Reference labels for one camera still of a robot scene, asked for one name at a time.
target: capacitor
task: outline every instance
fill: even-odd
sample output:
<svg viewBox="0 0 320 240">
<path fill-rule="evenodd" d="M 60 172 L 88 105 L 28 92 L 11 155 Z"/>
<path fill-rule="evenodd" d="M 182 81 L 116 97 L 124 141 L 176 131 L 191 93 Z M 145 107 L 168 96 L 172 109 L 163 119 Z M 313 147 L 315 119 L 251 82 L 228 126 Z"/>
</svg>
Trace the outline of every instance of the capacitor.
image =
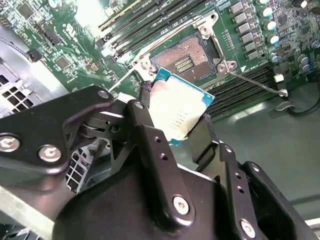
<svg viewBox="0 0 320 240">
<path fill-rule="evenodd" d="M 273 11 L 272 11 L 272 8 L 271 7 L 263 7 L 260 9 L 259 11 L 260 15 L 262 17 L 265 17 L 265 18 L 268 18 L 272 15 Z"/>
<path fill-rule="evenodd" d="M 267 21 L 263 27 L 265 30 L 274 31 L 277 28 L 277 23 L 275 21 Z"/>
<path fill-rule="evenodd" d="M 270 44 L 276 44 L 277 42 L 279 42 L 279 37 L 275 34 L 271 34 L 266 40 Z"/>
<path fill-rule="evenodd" d="M 308 72 L 311 71 L 311 66 L 309 64 L 304 65 L 304 66 L 300 65 L 300 67 L 301 67 L 302 71 L 305 72 L 305 73 L 308 73 Z"/>
<path fill-rule="evenodd" d="M 256 0 L 257 4 L 266 5 L 268 3 L 268 0 Z"/>
<path fill-rule="evenodd" d="M 280 60 L 279 56 L 277 56 L 277 54 L 275 54 L 274 52 L 270 54 L 269 59 L 274 64 L 279 62 L 279 60 Z"/>
<path fill-rule="evenodd" d="M 62 7 L 62 0 L 48 0 L 48 4 L 53 9 L 59 9 Z"/>
<path fill-rule="evenodd" d="M 312 47 L 313 49 L 318 49 L 318 48 L 320 48 L 320 41 L 318 41 L 318 40 L 314 41 L 314 42 L 312 43 L 311 47 Z"/>
<path fill-rule="evenodd" d="M 309 58 L 306 55 L 301 54 L 298 57 L 298 63 L 301 65 L 307 65 L 309 63 Z"/>
</svg>

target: green circuit board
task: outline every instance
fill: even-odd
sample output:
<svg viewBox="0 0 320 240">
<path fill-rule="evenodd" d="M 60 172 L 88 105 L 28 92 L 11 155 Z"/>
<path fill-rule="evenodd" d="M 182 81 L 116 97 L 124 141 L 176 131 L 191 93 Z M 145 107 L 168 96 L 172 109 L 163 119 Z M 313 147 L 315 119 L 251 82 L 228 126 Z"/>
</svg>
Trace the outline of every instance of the green circuit board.
<svg viewBox="0 0 320 240">
<path fill-rule="evenodd" d="M 237 3 L 241 3 L 240 8 L 233 7 Z M 39 50 L 43 55 L 41 61 L 70 92 L 90 85 L 109 89 L 129 71 L 141 48 L 192 17 L 210 11 L 218 13 L 213 31 L 226 60 L 236 61 L 238 74 L 248 73 L 272 60 L 276 67 L 300 79 L 320 62 L 319 18 L 309 13 L 308 8 L 293 7 L 289 0 L 269 0 L 265 4 L 251 0 L 8 0 L 1 4 L 0 22 L 12 28 L 30 48 Z M 266 7 L 271 8 L 272 13 L 263 16 Z M 108 29 L 102 28 L 117 15 L 120 17 L 109 24 Z M 271 21 L 276 27 L 267 30 L 266 24 Z M 129 22 L 134 24 L 122 27 Z M 241 30 L 247 23 L 249 28 Z M 113 32 L 116 34 L 111 39 L 98 44 Z M 192 25 L 187 27 L 154 49 L 151 57 L 161 55 L 197 33 L 198 29 Z M 253 37 L 244 40 L 247 34 Z M 276 42 L 272 42 L 274 36 L 278 37 Z M 213 46 L 208 58 L 216 53 Z M 308 58 L 302 66 L 301 55 Z M 179 66 L 185 70 L 196 67 L 196 63 L 194 59 L 187 59 Z M 193 84 L 209 91 L 232 78 L 226 76 L 217 83 L 216 73 L 208 71 Z M 133 72 L 115 92 L 136 96 L 142 80 Z"/>
</svg>

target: black metal bracket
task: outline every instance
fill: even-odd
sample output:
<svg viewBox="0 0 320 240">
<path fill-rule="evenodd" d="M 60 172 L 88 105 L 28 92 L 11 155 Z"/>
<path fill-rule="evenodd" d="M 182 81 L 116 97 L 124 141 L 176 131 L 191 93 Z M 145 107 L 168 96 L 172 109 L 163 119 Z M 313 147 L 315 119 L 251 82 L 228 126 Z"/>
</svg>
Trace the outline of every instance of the black metal bracket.
<svg viewBox="0 0 320 240">
<path fill-rule="evenodd" d="M 0 184 L 54 189 L 66 175 L 70 149 L 84 118 L 106 110 L 113 102 L 110 93 L 91 86 L 0 119 L 0 136 L 15 137 L 20 144 L 12 152 L 0 152 Z M 39 157 L 46 145 L 60 151 L 58 160 L 50 162 Z"/>
</svg>

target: black cable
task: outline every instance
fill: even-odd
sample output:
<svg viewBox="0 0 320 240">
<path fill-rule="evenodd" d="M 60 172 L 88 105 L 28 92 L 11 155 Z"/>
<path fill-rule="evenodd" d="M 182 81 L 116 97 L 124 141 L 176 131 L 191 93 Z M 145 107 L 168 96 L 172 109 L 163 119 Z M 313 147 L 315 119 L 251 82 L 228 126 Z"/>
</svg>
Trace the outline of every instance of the black cable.
<svg viewBox="0 0 320 240">
<path fill-rule="evenodd" d="M 304 111 L 297 111 L 295 107 L 289 107 L 287 109 L 287 112 L 291 116 L 294 116 L 294 117 L 304 117 L 304 116 L 310 115 L 313 112 L 315 112 L 316 110 L 318 110 L 320 108 L 320 82 L 317 83 L 317 87 L 319 90 L 319 98 L 318 98 L 317 102 L 312 107 L 310 107 L 309 109 L 304 110 Z"/>
</svg>

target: white component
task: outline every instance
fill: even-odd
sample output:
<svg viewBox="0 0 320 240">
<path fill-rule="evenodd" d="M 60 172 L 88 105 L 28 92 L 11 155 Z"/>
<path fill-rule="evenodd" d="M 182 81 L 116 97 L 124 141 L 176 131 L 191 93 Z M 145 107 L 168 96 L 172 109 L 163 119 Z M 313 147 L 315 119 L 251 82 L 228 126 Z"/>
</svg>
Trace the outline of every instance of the white component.
<svg viewBox="0 0 320 240">
<path fill-rule="evenodd" d="M 285 80 L 285 77 L 282 74 L 277 74 L 273 78 L 276 83 L 280 83 Z"/>
<path fill-rule="evenodd" d="M 277 42 L 279 42 L 279 37 L 277 35 L 272 34 L 267 38 L 267 41 L 270 44 L 276 44 Z"/>
<path fill-rule="evenodd" d="M 108 8 L 105 10 L 105 14 L 106 14 L 108 17 L 111 17 L 114 13 L 115 13 L 115 11 L 114 11 L 111 7 L 108 7 Z"/>
<path fill-rule="evenodd" d="M 287 89 L 281 89 L 280 91 L 283 92 L 283 94 L 279 94 L 280 97 L 287 97 L 289 95 Z"/>
<path fill-rule="evenodd" d="M 53 9 L 59 9 L 62 7 L 62 0 L 48 0 L 48 4 Z"/>
<path fill-rule="evenodd" d="M 277 23 L 275 21 L 267 21 L 264 24 L 264 28 L 269 31 L 274 31 L 277 28 Z"/>
<path fill-rule="evenodd" d="M 306 0 L 304 0 L 304 1 L 300 4 L 300 7 L 304 9 L 307 5 L 308 5 L 308 2 L 307 2 Z"/>
<path fill-rule="evenodd" d="M 257 4 L 266 5 L 269 0 L 256 0 Z"/>
<path fill-rule="evenodd" d="M 272 11 L 272 8 L 271 7 L 263 7 L 261 8 L 260 10 L 260 15 L 262 17 L 265 17 L 265 18 L 268 18 L 272 15 L 273 11 Z"/>
<path fill-rule="evenodd" d="M 167 141 L 182 141 L 207 109 L 204 94 L 169 77 L 154 83 L 150 94 L 150 116 Z"/>
</svg>

